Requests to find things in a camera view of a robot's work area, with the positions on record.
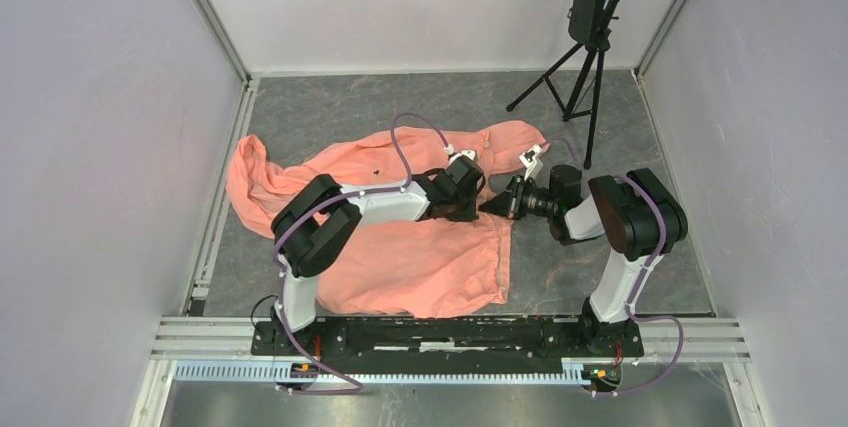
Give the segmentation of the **salmon pink jacket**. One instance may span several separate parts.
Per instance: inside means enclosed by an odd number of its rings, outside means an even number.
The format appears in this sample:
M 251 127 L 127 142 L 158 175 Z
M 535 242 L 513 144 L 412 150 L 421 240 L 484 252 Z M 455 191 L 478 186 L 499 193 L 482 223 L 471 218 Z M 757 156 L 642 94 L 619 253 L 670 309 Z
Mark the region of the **salmon pink jacket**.
M 231 157 L 226 191 L 241 223 L 272 239 L 272 219 L 316 175 L 337 182 L 372 185 L 402 181 L 413 173 L 445 167 L 444 144 L 479 154 L 486 177 L 521 168 L 520 154 L 545 143 L 523 121 L 494 124 L 476 132 L 403 126 L 360 140 L 335 143 L 300 165 L 269 160 L 255 135 L 242 138 Z M 337 261 L 319 279 L 317 301 L 336 314 L 403 314 L 420 318 L 470 315 L 509 296 L 509 220 L 487 213 L 472 222 L 436 219 L 359 227 Z

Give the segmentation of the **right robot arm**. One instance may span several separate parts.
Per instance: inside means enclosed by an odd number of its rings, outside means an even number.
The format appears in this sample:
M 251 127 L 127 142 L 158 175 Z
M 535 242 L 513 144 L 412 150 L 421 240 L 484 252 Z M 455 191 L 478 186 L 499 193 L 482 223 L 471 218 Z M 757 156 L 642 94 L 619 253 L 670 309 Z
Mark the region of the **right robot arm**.
M 578 318 L 578 343 L 591 355 L 634 336 L 634 306 L 645 281 L 688 234 L 682 207 L 648 168 L 585 180 L 577 168 L 556 165 L 547 186 L 515 176 L 480 209 L 509 220 L 542 217 L 552 238 L 564 246 L 600 237 L 608 241 L 601 281 Z

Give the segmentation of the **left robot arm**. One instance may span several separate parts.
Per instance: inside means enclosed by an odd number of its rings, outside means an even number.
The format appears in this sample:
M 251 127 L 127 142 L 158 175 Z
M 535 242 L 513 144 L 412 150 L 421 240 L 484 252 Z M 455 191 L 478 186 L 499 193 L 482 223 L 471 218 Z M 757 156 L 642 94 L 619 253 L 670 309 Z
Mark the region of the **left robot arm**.
M 484 172 L 470 152 L 454 155 L 445 168 L 389 184 L 340 184 L 329 174 L 313 178 L 271 222 L 272 258 L 281 278 L 273 307 L 278 344 L 295 355 L 312 346 L 319 277 L 357 228 L 392 221 L 470 222 L 477 218 L 484 185 Z

